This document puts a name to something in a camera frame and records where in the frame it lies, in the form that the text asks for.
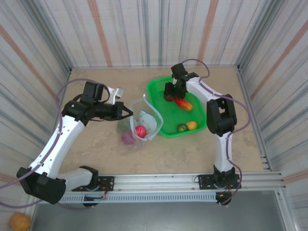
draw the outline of tan tabletop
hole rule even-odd
[[[189,69],[200,76],[206,75],[204,68]],[[216,91],[230,94],[244,102],[237,76],[233,68],[210,68],[211,76],[206,83]],[[105,69],[75,70],[70,80],[88,78],[111,88],[122,87],[124,95],[120,99],[129,108],[128,102],[141,99],[146,86],[152,79],[171,75],[164,69]],[[64,103],[83,92],[85,82],[70,84],[66,90]],[[244,109],[235,104],[236,128],[247,122]],[[147,141],[145,148],[131,154],[118,150],[119,136],[115,122],[89,122],[76,138],[67,153],[60,172],[75,170],[81,165],[93,167],[100,174],[161,174],[161,173],[200,173],[212,172],[215,162],[215,137],[206,128],[203,131],[176,138],[165,138],[158,134]],[[263,171],[257,142],[249,126],[238,132],[232,139],[233,161],[242,171]]]

